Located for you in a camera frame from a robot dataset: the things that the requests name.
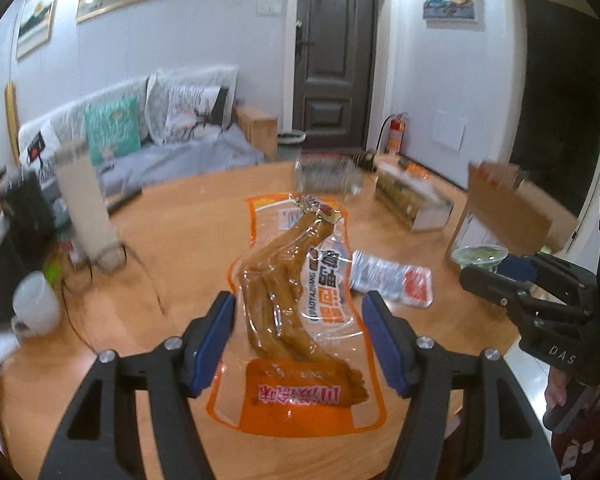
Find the wooden table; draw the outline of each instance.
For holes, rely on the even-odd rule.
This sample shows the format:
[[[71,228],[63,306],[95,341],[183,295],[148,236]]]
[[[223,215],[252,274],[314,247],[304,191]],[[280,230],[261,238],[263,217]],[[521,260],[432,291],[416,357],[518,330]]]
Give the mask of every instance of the wooden table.
[[[410,234],[373,198],[374,179],[368,177],[359,196],[342,200],[350,215],[351,245],[381,258],[431,268],[434,302],[429,309],[391,305],[418,334],[432,336],[448,350],[478,354],[483,348],[497,348],[504,354],[516,338],[515,327],[503,311],[464,292],[457,272],[444,261],[466,197],[445,182],[436,181],[436,185],[456,203],[448,226],[442,232]],[[74,324],[96,350],[114,348],[122,356],[149,351],[168,336],[181,334],[192,318],[208,310],[220,290],[227,290],[230,264],[249,247],[250,220],[244,200],[292,189],[292,165],[279,163],[145,190],[114,223],[148,267],[167,317],[158,310],[151,281],[130,260],[119,274],[96,275],[95,287],[85,296],[68,295]],[[361,298],[354,296],[358,308]],[[6,363],[0,382],[0,413],[13,465],[24,479],[38,477],[56,427],[93,359],[64,322],[48,337],[24,341]],[[351,436],[277,439],[241,434],[206,414],[208,391],[190,406],[219,480],[367,480],[386,468],[408,407],[382,376],[379,381],[388,413],[386,424]],[[148,398],[145,392],[138,397],[147,477],[160,479]],[[460,404],[456,392],[450,412],[456,412]]]

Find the eyeglasses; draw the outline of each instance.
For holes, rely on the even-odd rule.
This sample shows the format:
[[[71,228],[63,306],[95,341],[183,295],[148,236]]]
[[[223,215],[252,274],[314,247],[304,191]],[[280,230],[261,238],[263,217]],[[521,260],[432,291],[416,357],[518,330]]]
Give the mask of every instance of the eyeglasses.
[[[128,246],[126,243],[119,243],[112,245],[108,248],[105,248],[99,256],[94,258],[92,261],[86,263],[81,267],[74,268],[72,272],[67,274],[61,282],[61,295],[62,295],[62,303],[64,304],[64,311],[66,317],[69,321],[69,325],[71,325],[72,330],[75,335],[80,339],[80,341],[89,348],[95,355],[98,352],[90,345],[86,339],[76,330],[73,321],[71,320],[71,316],[69,316],[69,309],[67,308],[66,302],[66,292],[69,292],[73,296],[82,296],[86,294],[93,287],[94,275],[93,269],[96,269],[99,273],[105,276],[112,276],[120,270],[126,267],[126,263],[128,262],[128,258],[131,258],[138,263],[142,271],[146,274],[151,282],[151,285],[154,289],[155,297],[158,303],[158,308],[163,316],[166,316],[166,312],[164,307],[162,306],[162,300],[160,299],[160,292],[156,287],[154,280],[149,273],[147,266],[140,259],[138,254]]]

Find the packaged duck leg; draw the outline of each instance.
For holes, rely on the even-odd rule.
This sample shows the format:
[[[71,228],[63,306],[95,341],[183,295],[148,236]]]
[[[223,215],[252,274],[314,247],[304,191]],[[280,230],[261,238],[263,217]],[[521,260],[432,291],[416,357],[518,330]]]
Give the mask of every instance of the packaged duck leg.
[[[230,269],[237,321],[208,412],[269,436],[378,428],[386,415],[349,294],[346,213],[309,196],[248,202],[251,249]]]

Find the black and white pillow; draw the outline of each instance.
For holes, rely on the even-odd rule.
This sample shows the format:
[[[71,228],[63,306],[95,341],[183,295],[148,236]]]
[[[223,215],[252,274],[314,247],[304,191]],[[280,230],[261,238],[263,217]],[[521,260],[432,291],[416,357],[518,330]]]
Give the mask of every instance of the black and white pillow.
[[[20,163],[23,168],[37,174],[43,185],[56,177],[54,153],[60,148],[60,140],[51,122],[42,125],[29,145],[20,153]]]
[[[222,125],[228,88],[219,86],[172,86],[162,139],[184,142],[196,135],[201,126]]]

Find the door frame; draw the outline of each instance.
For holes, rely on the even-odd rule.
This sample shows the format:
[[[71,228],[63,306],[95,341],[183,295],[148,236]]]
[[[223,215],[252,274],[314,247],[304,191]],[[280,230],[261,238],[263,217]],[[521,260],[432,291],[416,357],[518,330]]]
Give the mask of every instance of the door frame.
[[[525,78],[526,78],[526,12],[524,0],[506,0],[509,2],[507,15],[509,22],[512,23],[514,33],[514,52],[513,52],[513,77],[512,77],[512,88],[510,91],[510,107],[507,115],[506,126],[500,136],[495,136],[490,150],[490,158],[498,160],[500,162],[508,162],[513,149],[513,143],[516,139],[516,133],[518,131],[518,123],[520,121],[520,113],[522,111],[522,97],[525,89]],[[599,19],[595,12],[591,9],[586,0],[547,0],[549,2],[555,2],[557,4],[571,7],[572,9],[579,10],[584,14],[588,14],[596,19]],[[567,243],[563,253],[568,253],[570,259],[572,256],[577,256],[580,253],[581,248],[579,244],[576,244],[576,240],[580,235],[582,228],[586,223],[586,219],[591,211],[591,208],[597,202],[594,200],[598,193],[598,186],[600,184],[600,153],[598,154],[598,161],[596,163],[596,169],[592,176],[592,180],[587,192],[587,197],[582,205],[580,214],[578,215],[578,224],[575,229],[574,235],[571,240]]]
[[[391,113],[394,96],[395,54],[397,51],[398,13],[392,7],[398,7],[398,1],[376,0],[376,40],[372,49],[372,87],[371,107],[366,132],[366,149],[374,149],[382,121]],[[298,0],[286,1],[285,19],[285,67],[283,76],[283,129],[291,130],[294,114],[294,83],[296,79],[296,20],[298,19]]]

